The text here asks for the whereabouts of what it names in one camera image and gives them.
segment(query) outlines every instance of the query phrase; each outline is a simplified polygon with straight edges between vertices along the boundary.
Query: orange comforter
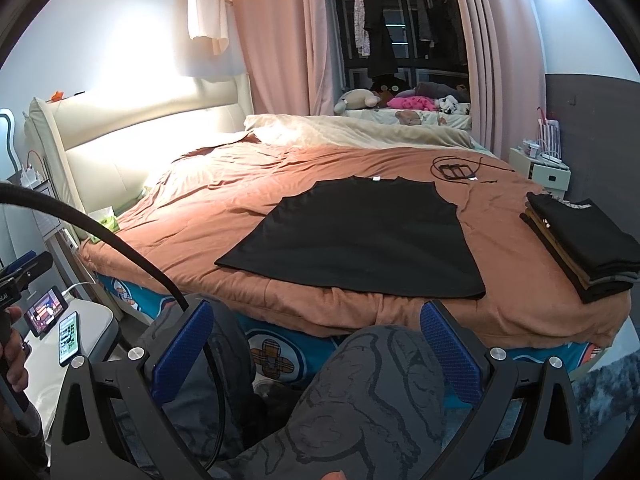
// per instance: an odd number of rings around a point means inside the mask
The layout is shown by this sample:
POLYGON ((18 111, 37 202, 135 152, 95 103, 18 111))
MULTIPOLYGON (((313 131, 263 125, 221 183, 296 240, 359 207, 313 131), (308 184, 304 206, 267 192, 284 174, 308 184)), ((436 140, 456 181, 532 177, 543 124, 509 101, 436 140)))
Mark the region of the orange comforter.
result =
MULTIPOLYGON (((508 168, 500 160, 467 150, 288 148, 246 140, 174 162, 160 183, 118 219, 118 235, 181 290, 212 294, 255 319, 316 336, 372 324, 417 328, 424 303, 419 298, 296 285, 213 262, 251 232, 283 196, 299 194, 318 180, 351 175, 433 181, 431 163, 443 154, 482 158, 508 168)), ((488 346, 551 348, 571 341, 609 345, 629 314, 629 293, 582 304, 518 217, 527 191, 540 192, 540 187, 512 171, 485 166, 478 178, 465 184, 435 179, 438 193, 458 206, 487 291, 479 301, 447 300, 447 308, 488 346)), ((85 242, 80 254, 101 274, 165 292, 101 242, 85 242)))

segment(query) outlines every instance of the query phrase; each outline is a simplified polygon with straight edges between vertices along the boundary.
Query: cream upholstered headboard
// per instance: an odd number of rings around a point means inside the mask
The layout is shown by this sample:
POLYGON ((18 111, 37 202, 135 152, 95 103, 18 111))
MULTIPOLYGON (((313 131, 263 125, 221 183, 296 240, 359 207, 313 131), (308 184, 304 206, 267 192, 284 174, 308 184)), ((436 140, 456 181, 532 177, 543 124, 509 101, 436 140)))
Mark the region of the cream upholstered headboard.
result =
POLYGON ((34 98, 24 129, 60 200, 84 212, 112 206, 119 213, 154 172, 183 153, 219 144, 223 133, 242 132, 253 112, 247 74, 172 77, 55 103, 34 98))

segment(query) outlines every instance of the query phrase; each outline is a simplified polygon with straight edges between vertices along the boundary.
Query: black cable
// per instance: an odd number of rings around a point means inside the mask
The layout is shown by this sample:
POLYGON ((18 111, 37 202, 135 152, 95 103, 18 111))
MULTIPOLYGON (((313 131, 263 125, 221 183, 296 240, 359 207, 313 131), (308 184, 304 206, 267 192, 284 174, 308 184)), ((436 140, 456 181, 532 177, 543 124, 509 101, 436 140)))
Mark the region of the black cable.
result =
POLYGON ((11 163, 14 165, 14 170, 15 173, 18 173, 20 171, 20 169, 18 168, 18 163, 15 161, 14 158, 14 152, 12 150, 12 145, 11 142, 13 140, 13 136, 11 135, 11 127, 14 127, 15 130, 15 123, 12 123, 11 118, 9 117, 9 115, 7 114, 0 114, 0 118, 6 120, 6 127, 7 127, 7 131, 6 131, 6 152, 9 155, 9 158, 11 159, 11 163))
MULTIPOLYGON (((441 156, 437 156, 436 158, 433 159, 433 161, 431 163, 431 167, 430 167, 430 172, 435 178, 437 178, 438 180, 442 180, 443 182, 453 182, 453 183, 457 183, 457 184, 466 184, 466 185, 468 185, 469 184, 469 179, 476 178, 476 175, 478 174, 478 171, 480 170, 480 168, 482 166, 485 166, 487 168, 494 168, 494 170, 511 171, 512 173, 514 171, 511 168, 501 168, 500 166, 494 166, 493 164, 487 164, 487 163, 482 161, 482 156, 480 157, 480 159, 478 161, 476 161, 476 160, 471 160, 470 158, 464 158, 462 156, 441 155, 441 156), (438 164, 440 162, 445 162, 446 160, 461 160, 462 162, 468 162, 468 163, 471 163, 471 164, 477 164, 478 167, 475 169, 475 171, 471 171, 471 174, 469 176, 465 176, 464 178, 459 178, 459 179, 446 178, 444 171, 441 170, 440 167, 436 166, 436 164, 438 164), (434 168, 440 172, 441 176, 439 176, 439 175, 437 175, 436 173, 433 172, 434 168)), ((485 180, 485 181, 479 181, 478 184, 492 184, 492 183, 495 183, 495 182, 497 182, 497 180, 485 180)))
MULTIPOLYGON (((189 308, 189 303, 187 303, 187 300, 181 293, 180 289, 171 281, 171 279, 169 279, 167 275, 165 275, 164 272, 162 272, 162 270, 158 269, 120 237, 116 236, 99 222, 93 220, 91 217, 77 209, 74 209, 63 202, 60 202, 60 200, 47 196, 43 193, 38 193, 31 189, 14 186, 13 184, 7 184, 4 182, 0 182, 0 203, 25 207, 55 216, 100 238, 100 240, 116 249, 120 254, 135 263, 145 272, 148 272, 152 278, 164 286, 164 288, 166 288, 166 290, 168 290, 175 298, 175 301, 177 301, 183 311, 189 308)), ((220 421, 218 434, 216 435, 216 445, 214 446, 212 457, 207 461, 207 465, 205 467, 205 469, 209 469, 209 467, 211 467, 211 465, 216 461, 216 458, 220 453, 220 449, 222 448, 222 440, 226 423, 226 400, 222 379, 220 378, 218 366, 213 358, 213 353, 211 352, 208 341, 204 344, 202 350, 207 360, 207 365, 209 365, 209 370, 211 370, 214 384, 216 385, 218 407, 220 409, 220 421)))

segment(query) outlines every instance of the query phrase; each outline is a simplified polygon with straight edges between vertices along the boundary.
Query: clothing label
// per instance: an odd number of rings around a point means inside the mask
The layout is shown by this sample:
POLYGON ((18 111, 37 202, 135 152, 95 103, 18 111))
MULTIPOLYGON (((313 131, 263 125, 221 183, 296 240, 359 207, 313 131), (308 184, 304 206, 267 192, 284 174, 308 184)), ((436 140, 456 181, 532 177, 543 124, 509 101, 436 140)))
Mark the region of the clothing label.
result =
POLYGON ((561 198, 558 198, 557 196, 551 195, 553 197, 553 199, 557 200, 559 203, 564 204, 567 207, 570 207, 571 209, 588 209, 591 207, 591 204, 574 204, 571 202, 567 202, 567 200, 563 200, 561 198))

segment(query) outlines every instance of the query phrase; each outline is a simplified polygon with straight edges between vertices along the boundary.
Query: white wall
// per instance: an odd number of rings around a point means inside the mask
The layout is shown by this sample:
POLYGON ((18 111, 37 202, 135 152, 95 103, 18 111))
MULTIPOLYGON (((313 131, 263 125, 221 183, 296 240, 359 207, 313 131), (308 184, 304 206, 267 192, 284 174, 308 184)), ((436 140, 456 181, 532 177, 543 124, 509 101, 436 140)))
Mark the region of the white wall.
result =
POLYGON ((547 73, 590 74, 640 82, 609 25, 587 0, 534 0, 547 73))
POLYGON ((236 25, 227 9, 230 45, 213 56, 206 38, 188 35, 186 0, 51 0, 0 69, 0 107, 16 117, 24 160, 22 112, 34 96, 73 95, 103 84, 168 75, 245 72, 236 25))

